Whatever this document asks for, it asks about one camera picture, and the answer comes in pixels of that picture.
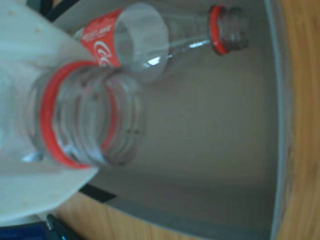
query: wooden table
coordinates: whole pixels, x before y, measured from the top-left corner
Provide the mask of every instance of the wooden table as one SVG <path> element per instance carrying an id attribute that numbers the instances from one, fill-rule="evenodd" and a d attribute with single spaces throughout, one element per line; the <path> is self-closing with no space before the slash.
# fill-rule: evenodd
<path id="1" fill-rule="evenodd" d="M 292 57 L 292 190 L 278 240 L 320 239 L 320 0 L 282 2 Z M 78 193 L 58 215 L 88 240 L 191 240 Z"/>
<path id="2" fill-rule="evenodd" d="M 77 193 L 57 216 L 85 240 L 196 240 L 166 230 Z"/>
<path id="3" fill-rule="evenodd" d="M 278 240 L 320 239 L 320 1 L 281 0 L 292 57 L 292 190 Z"/>

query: clear plastic bottle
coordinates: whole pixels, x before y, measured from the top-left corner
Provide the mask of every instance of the clear plastic bottle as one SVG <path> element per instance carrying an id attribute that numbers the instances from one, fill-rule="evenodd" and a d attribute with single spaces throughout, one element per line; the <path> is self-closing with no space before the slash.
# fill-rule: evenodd
<path id="1" fill-rule="evenodd" d="M 171 74 L 210 47 L 223 56 L 249 45 L 239 7 L 192 12 L 159 2 L 136 2 L 92 20 L 75 36 L 102 65 L 126 66 L 145 82 Z"/>
<path id="2" fill-rule="evenodd" d="M 72 168 L 129 161 L 144 133 L 139 84 L 26 6 L 0 7 L 0 174 L 31 173 L 45 156 Z"/>

